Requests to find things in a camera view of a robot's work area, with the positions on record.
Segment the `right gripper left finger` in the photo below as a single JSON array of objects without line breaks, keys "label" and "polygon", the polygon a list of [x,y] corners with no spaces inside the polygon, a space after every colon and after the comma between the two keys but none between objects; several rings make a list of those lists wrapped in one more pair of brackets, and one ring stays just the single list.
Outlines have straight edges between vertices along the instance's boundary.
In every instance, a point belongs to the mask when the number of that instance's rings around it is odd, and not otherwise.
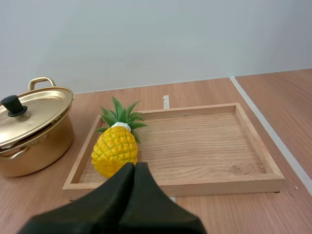
[{"label": "right gripper left finger", "polygon": [[113,177],[89,194],[36,215],[20,234],[110,234],[118,228],[134,184],[135,167],[126,163]]}]

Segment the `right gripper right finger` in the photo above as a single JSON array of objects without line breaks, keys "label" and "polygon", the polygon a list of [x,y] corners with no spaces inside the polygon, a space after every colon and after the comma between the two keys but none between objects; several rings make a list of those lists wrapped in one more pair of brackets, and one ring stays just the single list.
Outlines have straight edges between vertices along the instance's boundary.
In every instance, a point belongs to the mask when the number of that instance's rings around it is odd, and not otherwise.
[{"label": "right gripper right finger", "polygon": [[146,162],[136,164],[133,189],[119,230],[121,234],[206,233],[199,217],[166,196]]}]

